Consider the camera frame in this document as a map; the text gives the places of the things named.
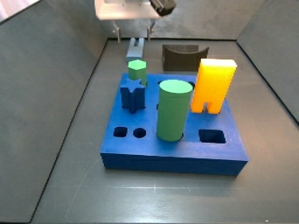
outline green small cylinder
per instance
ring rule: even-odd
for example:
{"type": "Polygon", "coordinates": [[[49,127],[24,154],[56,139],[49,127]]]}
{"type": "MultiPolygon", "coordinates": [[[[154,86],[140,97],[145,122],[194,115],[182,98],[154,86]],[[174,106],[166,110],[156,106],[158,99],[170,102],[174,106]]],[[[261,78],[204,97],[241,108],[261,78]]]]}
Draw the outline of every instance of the green small cylinder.
{"type": "Polygon", "coordinates": [[[182,127],[189,108],[192,85],[182,80],[160,83],[156,135],[168,142],[182,137],[182,127]]]}

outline yellow block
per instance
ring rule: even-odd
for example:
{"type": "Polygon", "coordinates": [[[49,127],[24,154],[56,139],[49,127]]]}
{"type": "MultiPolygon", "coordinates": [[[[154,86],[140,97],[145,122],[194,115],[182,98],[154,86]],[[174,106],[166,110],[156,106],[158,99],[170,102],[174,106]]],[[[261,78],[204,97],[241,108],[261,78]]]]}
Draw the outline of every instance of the yellow block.
{"type": "Polygon", "coordinates": [[[208,113],[220,112],[237,64],[233,59],[201,59],[190,100],[190,112],[200,113],[208,104],[208,113]]]}

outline shape sorter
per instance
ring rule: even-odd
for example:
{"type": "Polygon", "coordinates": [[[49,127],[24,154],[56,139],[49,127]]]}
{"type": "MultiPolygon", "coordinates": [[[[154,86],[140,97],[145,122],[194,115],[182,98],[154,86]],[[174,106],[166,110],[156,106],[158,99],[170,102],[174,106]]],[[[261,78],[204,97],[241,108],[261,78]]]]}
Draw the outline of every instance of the shape sorter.
{"type": "MultiPolygon", "coordinates": [[[[124,73],[120,84],[126,83],[124,73]]],[[[148,74],[144,109],[133,114],[121,108],[120,89],[100,147],[105,168],[149,172],[185,172],[237,176],[248,162],[226,100],[217,115],[188,111],[181,140],[165,142],[156,136],[158,83],[196,82],[193,75],[148,74]]]]}

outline gray table surface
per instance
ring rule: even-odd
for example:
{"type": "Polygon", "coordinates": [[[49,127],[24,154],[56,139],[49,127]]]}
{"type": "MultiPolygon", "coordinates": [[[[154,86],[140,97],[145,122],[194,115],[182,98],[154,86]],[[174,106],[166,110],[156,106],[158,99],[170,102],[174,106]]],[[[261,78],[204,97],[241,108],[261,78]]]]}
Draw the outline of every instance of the gray table surface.
{"type": "Polygon", "coordinates": [[[236,178],[105,170],[98,146],[128,47],[108,41],[32,222],[299,222],[297,125],[246,56],[233,41],[154,40],[144,44],[149,74],[162,73],[164,44],[208,46],[209,58],[237,63],[228,103],[244,170],[236,178]]]}

